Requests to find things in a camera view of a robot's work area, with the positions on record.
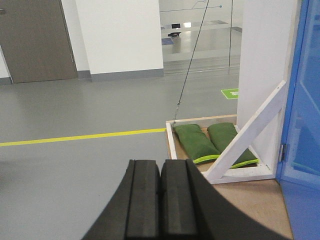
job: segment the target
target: rope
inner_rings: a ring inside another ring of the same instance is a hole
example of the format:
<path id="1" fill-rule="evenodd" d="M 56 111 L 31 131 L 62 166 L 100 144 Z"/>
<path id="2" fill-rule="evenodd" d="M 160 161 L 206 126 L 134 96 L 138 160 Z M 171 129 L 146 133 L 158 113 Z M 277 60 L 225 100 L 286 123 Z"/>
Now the rope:
<path id="1" fill-rule="evenodd" d="M 210 1 L 210 0 L 208 0 L 208 2 L 206 3 L 206 6 L 205 6 L 205 10 L 204 10 L 203 18 L 202 18 L 202 21 L 201 21 L 200 29 L 199 29 L 198 36 L 197 36 L 196 41 L 195 41 L 195 45 L 194 45 L 194 48 L 193 48 L 191 60 L 190 60 L 190 62 L 189 62 L 189 67 L 188 67 L 188 70 L 187 70 L 186 75 L 185 75 L 185 79 L 184 79 L 184 83 L 183 83 L 183 86 L 182 86 L 182 90 L 181 90 L 181 94 L 180 94 L 180 97 L 179 97 L 179 101 L 178 101 L 178 103 L 177 103 L 177 105 L 176 105 L 176 109 L 175 109 L 175 113 L 174 113 L 174 118 L 173 118 L 173 127 L 174 127 L 175 124 L 176 124 L 176 120 L 177 120 L 177 115 L 178 115 L 178 111 L 179 111 L 181 99 L 182 99 L 182 96 L 183 96 L 183 94 L 184 94 L 184 90 L 185 90 L 187 78 L 188 78 L 188 75 L 189 75 L 191 63 L 192 63 L 192 60 L 194 59 L 194 54 L 195 54 L 196 47 L 197 47 L 197 43 L 198 43 L 198 40 L 199 40 L 201 28 L 202 28 L 202 25 L 204 24 L 204 20 L 205 20 L 206 12 L 207 12 L 207 9 L 208 9 L 209 1 Z"/>

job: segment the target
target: blue panel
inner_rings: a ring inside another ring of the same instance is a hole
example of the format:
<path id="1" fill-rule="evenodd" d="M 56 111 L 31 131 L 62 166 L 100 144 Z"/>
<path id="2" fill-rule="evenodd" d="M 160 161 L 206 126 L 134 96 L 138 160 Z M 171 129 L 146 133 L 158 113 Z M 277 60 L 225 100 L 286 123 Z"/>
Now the blue panel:
<path id="1" fill-rule="evenodd" d="M 295 240 L 320 239 L 320 0 L 302 2 L 282 141 L 282 187 Z"/>

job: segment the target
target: green sandbag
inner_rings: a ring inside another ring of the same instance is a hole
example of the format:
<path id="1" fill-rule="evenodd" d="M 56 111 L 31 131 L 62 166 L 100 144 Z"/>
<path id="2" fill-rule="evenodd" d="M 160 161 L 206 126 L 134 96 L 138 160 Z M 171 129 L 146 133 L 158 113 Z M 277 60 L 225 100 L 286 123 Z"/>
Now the green sandbag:
<path id="1" fill-rule="evenodd" d="M 207 128 L 211 142 L 222 153 L 237 135 L 235 126 L 231 122 L 216 123 Z M 240 168 L 249 164 L 258 163 L 259 160 L 247 148 L 232 165 L 232 169 Z"/>
<path id="2" fill-rule="evenodd" d="M 195 164 L 213 162 L 220 156 L 220 152 L 201 131 L 199 125 L 185 124 L 175 126 L 173 129 L 186 154 Z"/>

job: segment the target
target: glass partition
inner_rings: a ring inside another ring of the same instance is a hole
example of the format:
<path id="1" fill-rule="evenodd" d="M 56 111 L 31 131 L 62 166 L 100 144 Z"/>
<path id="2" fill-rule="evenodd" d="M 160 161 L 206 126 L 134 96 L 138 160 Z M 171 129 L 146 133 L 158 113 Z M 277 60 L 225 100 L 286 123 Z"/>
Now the glass partition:
<path id="1" fill-rule="evenodd" d="M 235 2 L 159 0 L 164 72 L 187 72 L 191 58 L 191 72 L 238 66 L 243 0 Z"/>

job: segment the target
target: door hinge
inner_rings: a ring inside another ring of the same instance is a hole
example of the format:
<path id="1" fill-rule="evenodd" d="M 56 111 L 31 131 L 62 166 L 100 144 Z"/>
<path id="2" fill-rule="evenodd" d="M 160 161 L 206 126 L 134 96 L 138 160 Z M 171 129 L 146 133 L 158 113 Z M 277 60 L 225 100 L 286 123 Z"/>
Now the door hinge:
<path id="1" fill-rule="evenodd" d="M 282 162 L 285 159 L 286 156 L 286 151 L 287 151 L 287 144 L 281 144 L 280 145 L 280 150 L 279 150 L 279 156 L 278 156 L 278 161 L 279 163 Z"/>

